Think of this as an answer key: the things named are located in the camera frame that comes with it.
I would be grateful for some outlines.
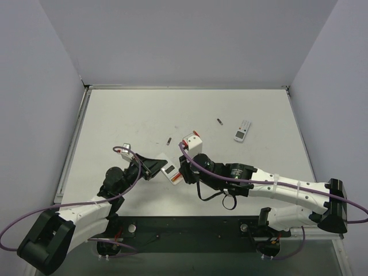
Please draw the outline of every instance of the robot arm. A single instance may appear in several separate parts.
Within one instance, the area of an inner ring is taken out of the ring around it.
[[[304,182],[280,177],[244,164],[215,163],[201,153],[202,140],[196,135],[185,137],[182,144],[187,152],[184,149],[182,151],[187,156],[183,155],[179,158],[181,165],[179,171],[186,183],[201,181],[214,190],[220,190],[233,197],[240,195],[267,197],[294,204],[294,206],[279,209],[263,208],[260,217],[267,221],[268,227],[277,231],[288,231],[290,227],[316,225],[328,232],[347,232],[345,203],[329,198],[327,195],[301,190],[306,188],[346,198],[340,180],[331,179],[328,183]]]
[[[120,153],[123,159],[131,161],[129,167],[124,171],[118,167],[108,169],[99,193],[89,202],[57,212],[43,212],[18,247],[19,257],[45,275],[50,275],[71,250],[106,230],[124,202],[120,194],[140,178],[150,180],[167,164],[166,160],[149,159],[138,154],[139,160],[136,160],[128,152]]]

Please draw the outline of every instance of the black mount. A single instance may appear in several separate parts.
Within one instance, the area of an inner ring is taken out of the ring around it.
[[[17,255],[45,275],[53,273],[65,260],[75,225],[46,210],[38,217],[19,245]]]
[[[338,179],[331,178],[325,185],[329,189],[329,193],[346,198],[343,182]],[[325,202],[324,206],[328,209],[324,214],[316,214],[313,212],[309,219],[316,222],[317,226],[330,233],[344,234],[347,232],[347,204],[334,198],[329,198],[329,202]]]
[[[279,235],[266,225],[259,216],[190,216],[190,217],[117,217],[110,221],[106,231],[97,237],[113,238],[120,233],[123,243],[138,249],[138,252],[170,253],[217,253],[255,252],[268,255],[267,238]],[[281,232],[282,237],[291,233]],[[265,238],[255,241],[254,238]],[[131,252],[122,248],[123,253]],[[101,255],[113,256],[117,252],[113,246],[98,246]]]

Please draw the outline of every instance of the white wall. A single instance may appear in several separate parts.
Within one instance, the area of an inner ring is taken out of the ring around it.
[[[0,228],[52,202],[83,85],[38,0],[0,8]],[[35,217],[4,236],[17,247]],[[0,275],[25,262],[0,250]]]
[[[336,0],[40,0],[87,84],[280,88]]]
[[[368,200],[368,1],[339,0],[292,83],[291,99],[318,180],[339,178],[349,199]],[[350,220],[365,215],[349,208]],[[355,275],[367,275],[368,225],[345,244]]]

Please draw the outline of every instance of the white table surface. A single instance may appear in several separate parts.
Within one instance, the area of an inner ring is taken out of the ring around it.
[[[238,143],[233,136],[243,119],[252,124],[244,142]],[[62,203],[89,200],[109,168],[128,166],[112,151],[115,145],[131,143],[148,158],[164,152],[178,166],[178,143],[193,130],[204,142],[203,153],[214,162],[243,163],[313,181],[285,90],[92,90]],[[204,184],[201,188],[203,197],[215,192]],[[267,206],[287,206],[267,198],[237,197],[237,208],[230,211],[223,208],[222,198],[202,202],[195,185],[182,181],[173,186],[159,173],[150,181],[141,179],[118,214],[246,216],[258,215]]]

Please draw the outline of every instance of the gray floor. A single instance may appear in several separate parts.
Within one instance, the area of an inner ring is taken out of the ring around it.
[[[300,241],[283,241],[281,255],[295,250]],[[98,260],[85,243],[68,254],[53,276],[97,275],[341,275],[329,240],[307,240],[296,256],[282,261],[261,260],[257,253],[244,254],[138,254]]]

